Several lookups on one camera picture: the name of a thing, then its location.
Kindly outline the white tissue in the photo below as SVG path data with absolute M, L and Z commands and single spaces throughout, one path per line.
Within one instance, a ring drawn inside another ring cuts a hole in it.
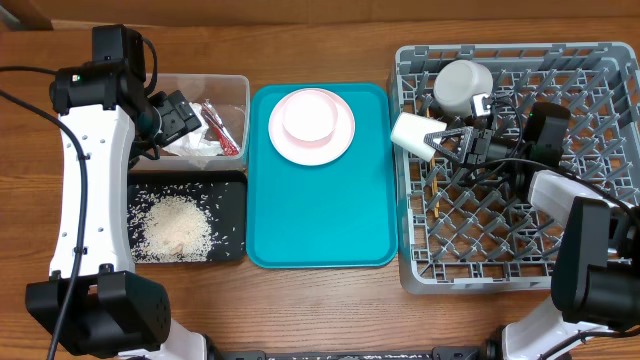
M 209 126 L 201 114 L 202 105 L 198 103 L 190 103 L 190 107 L 195 112 L 201 126 L 164 147 L 163 150 L 176 156 L 223 155 L 224 151 L 220 143 L 206 138 Z

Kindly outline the grey bowl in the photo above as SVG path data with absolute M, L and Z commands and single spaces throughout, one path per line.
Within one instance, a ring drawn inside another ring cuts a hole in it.
M 468 60 L 455 60 L 438 73 L 433 94 L 445 115 L 468 117 L 472 114 L 472 97 L 491 94 L 492 89 L 493 77 L 487 67 Z

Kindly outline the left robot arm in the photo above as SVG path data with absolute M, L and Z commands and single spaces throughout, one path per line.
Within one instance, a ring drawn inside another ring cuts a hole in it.
M 210 339 L 171 317 L 165 288 L 135 272 L 127 234 L 127 171 L 136 123 L 159 115 L 142 65 L 121 59 L 57 72 L 50 92 L 63 127 L 60 233 L 49 278 L 26 288 L 28 312 L 75 356 L 216 359 Z

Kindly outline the white cup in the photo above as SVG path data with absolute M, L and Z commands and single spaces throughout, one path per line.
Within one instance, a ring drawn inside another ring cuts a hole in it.
M 391 132 L 391 142 L 429 162 L 436 150 L 424 142 L 427 134 L 444 131 L 447 124 L 434 118 L 402 112 Z

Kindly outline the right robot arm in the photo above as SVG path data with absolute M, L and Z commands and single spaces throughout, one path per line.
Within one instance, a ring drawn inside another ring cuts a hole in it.
M 465 169 L 464 182 L 500 175 L 563 229 L 549 298 L 498 329 L 477 359 L 566 359 L 589 339 L 639 334 L 639 209 L 561 167 L 570 118 L 561 105 L 537 102 L 516 140 L 419 120 L 421 158 L 444 155 Z

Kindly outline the red sauce packet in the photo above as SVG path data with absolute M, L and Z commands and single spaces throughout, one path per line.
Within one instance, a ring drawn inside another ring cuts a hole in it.
M 202 103 L 201 114 L 203 118 L 209 123 L 209 126 L 213 129 L 215 135 L 217 136 L 223 153 L 226 156 L 238 155 L 240 146 L 233 139 L 230 131 L 224 125 L 221 116 L 209 100 L 206 100 L 204 103 Z

